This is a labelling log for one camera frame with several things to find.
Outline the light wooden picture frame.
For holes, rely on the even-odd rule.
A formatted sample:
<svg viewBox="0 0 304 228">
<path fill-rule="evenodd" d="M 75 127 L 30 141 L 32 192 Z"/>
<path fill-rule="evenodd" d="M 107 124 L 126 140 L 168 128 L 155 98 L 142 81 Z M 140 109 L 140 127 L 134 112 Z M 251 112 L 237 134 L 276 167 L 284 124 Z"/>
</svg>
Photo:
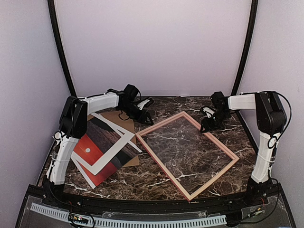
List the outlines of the light wooden picture frame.
<svg viewBox="0 0 304 228">
<path fill-rule="evenodd" d="M 239 160 L 185 111 L 136 133 L 138 141 L 187 201 L 205 191 Z"/>
</svg>

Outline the white photo mat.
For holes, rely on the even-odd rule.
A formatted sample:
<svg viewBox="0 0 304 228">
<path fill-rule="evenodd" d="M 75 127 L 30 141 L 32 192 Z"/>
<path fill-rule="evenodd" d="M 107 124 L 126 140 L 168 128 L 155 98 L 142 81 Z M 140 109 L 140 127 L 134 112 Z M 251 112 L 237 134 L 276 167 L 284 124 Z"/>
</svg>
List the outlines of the white photo mat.
<svg viewBox="0 0 304 228">
<path fill-rule="evenodd" d="M 105 154 L 98 149 L 98 147 L 92 142 L 86 133 L 76 144 L 76 147 L 72 152 L 71 159 L 75 164 L 79 164 L 80 168 L 83 170 L 89 171 L 92 175 L 97 175 L 125 146 L 125 144 L 131 141 L 135 134 L 108 121 L 100 114 L 92 113 L 91 115 L 100 118 L 121 136 L 118 142 L 116 142 L 114 146 L 112 146 Z"/>
</svg>

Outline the brown cardboard backing board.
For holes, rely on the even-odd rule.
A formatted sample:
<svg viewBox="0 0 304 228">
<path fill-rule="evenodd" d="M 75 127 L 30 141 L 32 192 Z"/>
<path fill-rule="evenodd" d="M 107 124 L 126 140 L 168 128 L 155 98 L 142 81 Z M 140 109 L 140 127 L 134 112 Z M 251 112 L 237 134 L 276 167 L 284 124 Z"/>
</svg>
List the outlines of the brown cardboard backing board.
<svg viewBox="0 0 304 228">
<path fill-rule="evenodd" d="M 135 133 L 134 122 L 129 119 L 124 113 L 119 117 L 119 111 L 100 113 L 100 115 L 108 121 L 124 128 L 125 130 Z M 111 128 L 107 123 L 93 115 L 87 122 L 86 135 L 98 147 L 98 149 L 105 154 L 114 146 L 121 136 Z M 135 136 L 109 161 L 116 169 L 121 169 L 127 166 L 139 165 L 138 155 L 142 152 L 137 146 Z"/>
</svg>

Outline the clear acrylic sheet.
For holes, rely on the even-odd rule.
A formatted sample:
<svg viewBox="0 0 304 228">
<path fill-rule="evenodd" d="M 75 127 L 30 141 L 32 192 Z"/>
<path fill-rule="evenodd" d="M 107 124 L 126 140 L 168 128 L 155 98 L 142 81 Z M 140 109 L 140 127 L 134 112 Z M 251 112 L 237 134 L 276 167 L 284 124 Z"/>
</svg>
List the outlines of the clear acrylic sheet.
<svg viewBox="0 0 304 228">
<path fill-rule="evenodd" d="M 142 138 L 189 194 L 201 188 L 232 161 L 185 117 Z"/>
</svg>

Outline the red sunset photo print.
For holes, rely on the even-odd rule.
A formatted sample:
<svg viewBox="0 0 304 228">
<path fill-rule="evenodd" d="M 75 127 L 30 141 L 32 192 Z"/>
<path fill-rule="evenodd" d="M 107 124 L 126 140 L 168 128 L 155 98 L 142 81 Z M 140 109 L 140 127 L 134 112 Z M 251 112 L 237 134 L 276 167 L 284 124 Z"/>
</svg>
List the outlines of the red sunset photo print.
<svg viewBox="0 0 304 228">
<path fill-rule="evenodd" d="M 96 175 L 89 171 L 80 158 L 93 165 L 105 155 L 123 135 L 123 131 L 116 132 L 107 123 L 97 117 L 88 120 L 86 134 L 79 140 L 72 153 L 72 161 L 79 169 L 89 186 L 94 189 L 122 167 L 138 166 L 138 153 L 141 150 L 136 146 L 133 137 Z"/>
</svg>

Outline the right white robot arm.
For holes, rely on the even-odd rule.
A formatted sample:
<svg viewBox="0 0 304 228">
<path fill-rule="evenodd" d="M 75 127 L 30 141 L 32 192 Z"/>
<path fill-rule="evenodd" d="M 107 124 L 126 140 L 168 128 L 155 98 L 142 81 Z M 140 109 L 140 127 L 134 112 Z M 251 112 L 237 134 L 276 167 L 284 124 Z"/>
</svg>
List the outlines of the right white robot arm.
<svg viewBox="0 0 304 228">
<path fill-rule="evenodd" d="M 257 184 L 262 184 L 270 179 L 278 142 L 291 121 L 292 115 L 286 116 L 280 98 L 285 97 L 276 91 L 232 96 L 224 96 L 222 92 L 215 92 L 211 96 L 215 109 L 207 111 L 206 106 L 201 108 L 205 115 L 201 120 L 200 131 L 202 133 L 222 129 L 224 120 L 231 116 L 232 111 L 255 110 L 260 141 L 256 164 L 250 179 Z"/>
</svg>

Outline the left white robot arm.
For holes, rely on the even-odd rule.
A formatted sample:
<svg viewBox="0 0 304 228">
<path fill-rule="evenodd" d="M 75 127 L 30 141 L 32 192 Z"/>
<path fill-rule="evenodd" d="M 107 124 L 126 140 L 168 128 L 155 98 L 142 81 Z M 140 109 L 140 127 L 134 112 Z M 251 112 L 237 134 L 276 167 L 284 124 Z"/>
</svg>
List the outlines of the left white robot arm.
<svg viewBox="0 0 304 228">
<path fill-rule="evenodd" d="M 150 97 L 136 101 L 139 90 L 133 85 L 127 85 L 122 91 L 108 89 L 100 95 L 77 98 L 67 98 L 60 120 L 59 130 L 54 134 L 56 141 L 52 154 L 52 162 L 47 171 L 46 179 L 52 185 L 64 185 L 65 174 L 72 152 L 79 139 L 87 131 L 87 117 L 97 111 L 116 108 L 141 124 L 153 125 L 147 110 L 154 100 Z"/>
</svg>

